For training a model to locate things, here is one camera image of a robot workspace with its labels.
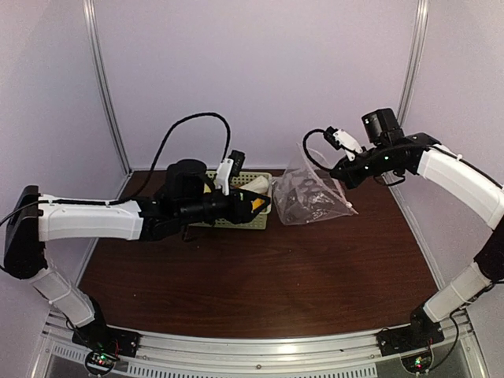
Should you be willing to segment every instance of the metal bar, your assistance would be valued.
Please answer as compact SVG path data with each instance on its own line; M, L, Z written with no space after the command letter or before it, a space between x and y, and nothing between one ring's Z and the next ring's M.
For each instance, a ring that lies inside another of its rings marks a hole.
M120 167L123 174L129 174L132 169L128 161L126 149L120 136L119 126L117 124L116 114L113 109L112 98L110 97L109 84L106 78L105 66L103 64L102 50L98 38L98 25L95 16L95 0L83 0L84 16L86 20L89 42L91 44L91 53L93 55L94 69L98 79L98 88L102 98L103 109L105 110L107 123L109 124L110 134L113 145L119 157Z
M406 71L406 79L402 89L401 100L398 108L398 122L401 126L404 125L408 110L413 96L413 85L417 78L420 60L424 50L425 35L428 24L428 6L429 0L418 0L417 19L415 20L415 28L413 30L413 41L411 43L411 51L409 52L409 64Z

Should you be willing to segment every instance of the black camera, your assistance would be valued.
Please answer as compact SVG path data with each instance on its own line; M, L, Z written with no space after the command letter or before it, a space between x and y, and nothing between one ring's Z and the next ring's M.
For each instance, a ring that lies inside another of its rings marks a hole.
M404 132L390 108L378 109L362 117L369 141L375 146L393 146L404 137Z

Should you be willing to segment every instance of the metal base plate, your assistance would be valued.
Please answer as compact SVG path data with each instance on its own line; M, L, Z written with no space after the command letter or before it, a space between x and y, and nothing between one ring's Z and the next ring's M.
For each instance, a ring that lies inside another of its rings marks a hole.
M119 355L125 357L136 357L136 351L139 348L140 334L138 332L126 331L124 329L117 329L108 327L112 337L119 343ZM72 343L77 345L82 345L85 347L84 343L80 337L74 332L72 335ZM107 350L111 354L114 354L114 350Z

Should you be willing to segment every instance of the vented panel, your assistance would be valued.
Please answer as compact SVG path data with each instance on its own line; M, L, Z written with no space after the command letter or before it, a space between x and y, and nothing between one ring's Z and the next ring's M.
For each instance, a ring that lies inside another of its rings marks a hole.
M71 346L62 346L58 344L54 346L53 354L76 362L84 362L84 358L86 357L86 353L81 350L77 350Z
M145 365L130 364L128 366L128 375L138 378L228 378L223 375L206 375L201 373L181 373L171 369L158 367L148 367ZM274 375L275 378L377 378L375 364L367 364L346 369L336 369L325 374L305 374L305 375Z

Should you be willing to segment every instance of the yellow object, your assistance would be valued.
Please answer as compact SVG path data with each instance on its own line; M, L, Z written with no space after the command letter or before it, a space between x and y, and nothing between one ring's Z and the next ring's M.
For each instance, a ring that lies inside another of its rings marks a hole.
M256 199L254 202L252 202L252 210L256 210L256 208L258 208L263 203L265 203L264 199Z

